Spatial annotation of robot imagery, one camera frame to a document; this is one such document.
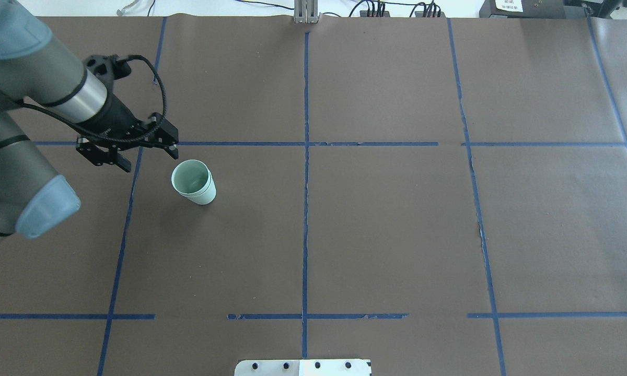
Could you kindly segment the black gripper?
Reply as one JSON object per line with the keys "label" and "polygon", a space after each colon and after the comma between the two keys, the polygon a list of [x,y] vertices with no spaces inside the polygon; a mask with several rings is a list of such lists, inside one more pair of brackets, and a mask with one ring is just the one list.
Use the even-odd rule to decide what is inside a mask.
{"label": "black gripper", "polygon": [[76,150],[93,165],[114,165],[125,173],[132,171],[132,164],[120,154],[120,150],[136,147],[161,148],[173,160],[177,160],[179,158],[177,127],[159,113],[151,114],[149,121],[154,127],[160,124],[160,128],[147,139],[140,138],[136,142],[108,141],[108,138],[132,139],[147,132],[140,127],[142,121],[134,116],[122,100],[111,93],[99,113],[86,121],[86,130],[91,140],[98,142],[101,147],[107,147],[108,150],[99,148],[89,138],[84,137],[77,138]]}

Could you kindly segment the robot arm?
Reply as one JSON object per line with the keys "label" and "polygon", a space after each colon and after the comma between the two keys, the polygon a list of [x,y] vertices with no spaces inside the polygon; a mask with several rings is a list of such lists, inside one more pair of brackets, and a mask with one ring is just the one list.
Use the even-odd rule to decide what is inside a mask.
{"label": "robot arm", "polygon": [[[114,91],[146,64],[160,88],[161,111],[141,120]],[[165,85],[139,54],[75,55],[48,24],[18,1],[0,1],[0,244],[15,234],[41,237],[79,211],[81,200],[13,114],[29,110],[69,127],[74,147],[94,166],[129,173],[123,152],[160,148],[178,159],[178,129],[166,119]]]}

